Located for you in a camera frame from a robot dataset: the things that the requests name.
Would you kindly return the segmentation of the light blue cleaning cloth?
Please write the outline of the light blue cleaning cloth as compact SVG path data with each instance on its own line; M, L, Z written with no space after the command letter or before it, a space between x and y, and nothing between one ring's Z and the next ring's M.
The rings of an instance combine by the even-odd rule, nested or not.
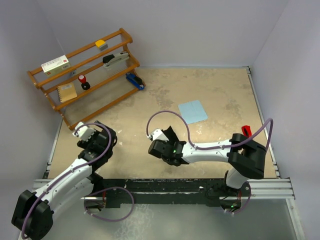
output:
M178 109L188 125L208 119L208 115L199 100L179 104Z

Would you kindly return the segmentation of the black glasses case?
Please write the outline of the black glasses case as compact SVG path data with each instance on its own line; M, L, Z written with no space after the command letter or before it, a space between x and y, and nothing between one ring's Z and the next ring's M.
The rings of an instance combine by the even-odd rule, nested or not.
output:
M179 141L178 136L176 135L171 126L169 126L167 129L163 129L162 132L167 137L169 142L175 143Z

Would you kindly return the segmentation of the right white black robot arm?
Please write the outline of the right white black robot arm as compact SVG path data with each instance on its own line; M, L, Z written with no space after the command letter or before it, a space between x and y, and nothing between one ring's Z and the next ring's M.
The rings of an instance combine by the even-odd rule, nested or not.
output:
M148 154L176 167L197 162L228 163L232 168L225 174L222 190L233 196L247 180L264 178L266 148L254 140L234 146L247 139L240 133L234 133L231 139L217 142L217 149L210 149L209 143L192 146L186 141L169 139L162 130L156 129Z

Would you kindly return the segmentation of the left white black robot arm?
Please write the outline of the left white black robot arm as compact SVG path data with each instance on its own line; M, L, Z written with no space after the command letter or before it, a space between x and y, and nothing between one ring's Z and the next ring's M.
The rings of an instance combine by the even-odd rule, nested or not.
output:
M47 184L18 197L11 223L23 240L41 240L63 211L80 198L103 191L103 178L96 170L112 157L116 132L97 120L78 123L72 134L79 138L77 146L82 149L77 158Z

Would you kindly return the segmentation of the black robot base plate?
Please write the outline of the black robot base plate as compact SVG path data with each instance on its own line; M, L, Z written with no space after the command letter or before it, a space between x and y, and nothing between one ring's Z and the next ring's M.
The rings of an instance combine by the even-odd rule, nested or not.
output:
M92 201L105 202L106 208L122 204L205 205L238 209L242 200L251 195L245 182L240 189L230 188L223 178L189 179L125 179L103 178L97 173L88 177L93 182Z

